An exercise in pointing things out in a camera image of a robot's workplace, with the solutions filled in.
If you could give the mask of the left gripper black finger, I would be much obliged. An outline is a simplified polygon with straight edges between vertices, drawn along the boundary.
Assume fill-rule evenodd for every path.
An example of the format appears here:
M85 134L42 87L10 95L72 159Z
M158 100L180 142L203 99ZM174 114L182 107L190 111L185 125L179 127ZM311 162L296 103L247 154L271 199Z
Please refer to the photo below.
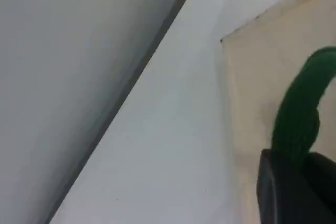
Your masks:
M281 154L261 151L257 180L261 223L319 223L324 205L299 171Z
M335 223L335 162L320 153L309 153L304 177L323 204L310 211L305 223Z

